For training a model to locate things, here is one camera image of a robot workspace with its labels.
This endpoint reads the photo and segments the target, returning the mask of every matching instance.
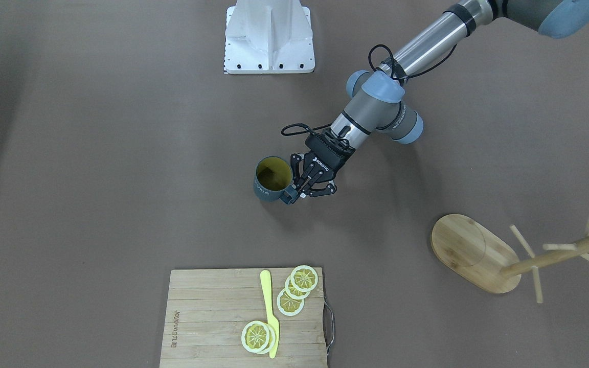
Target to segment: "wooden stand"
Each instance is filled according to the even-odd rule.
[[[539,268],[582,256],[589,261],[589,219],[586,237],[573,244],[545,244],[550,251],[535,256],[522,234],[510,227],[531,259],[520,261],[517,254],[503,240],[465,215],[451,214],[439,219],[431,235],[432,249],[444,265],[489,293],[513,290],[521,274],[533,272],[535,295],[542,303]]]

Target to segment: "blue joint cap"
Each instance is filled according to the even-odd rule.
[[[373,98],[388,103],[399,103],[405,93],[399,82],[393,81],[381,70],[374,72],[361,88]]]
[[[356,86],[356,82],[358,82],[358,78],[365,73],[369,72],[367,70],[358,70],[347,79],[347,94],[349,95],[349,98],[353,98],[353,89]]]
[[[417,115],[418,117],[415,120],[415,125],[413,126],[411,131],[407,135],[404,135],[402,138],[395,140],[396,142],[407,145],[415,142],[419,138],[422,131],[424,130],[424,120],[421,119],[421,116],[419,116],[419,114]]]
[[[561,39],[576,33],[589,22],[589,0],[563,0],[542,21],[538,33]]]

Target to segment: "metal handle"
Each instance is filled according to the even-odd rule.
[[[335,342],[335,317],[333,316],[333,309],[329,305],[329,301],[327,300],[326,294],[324,295],[324,309],[329,311],[329,316],[331,319],[331,340],[327,341],[327,331],[324,329],[324,341],[327,343],[327,356],[329,356],[329,352],[331,349],[331,345]]]

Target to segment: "wooden base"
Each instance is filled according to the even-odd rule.
[[[501,269],[519,262],[512,248],[465,215],[451,214],[433,226],[431,245],[444,265],[489,293],[513,290],[521,275],[506,278]]]

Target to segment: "white plastic object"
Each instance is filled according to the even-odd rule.
[[[313,72],[310,24],[310,10],[299,0],[238,0],[226,10],[224,72]]]

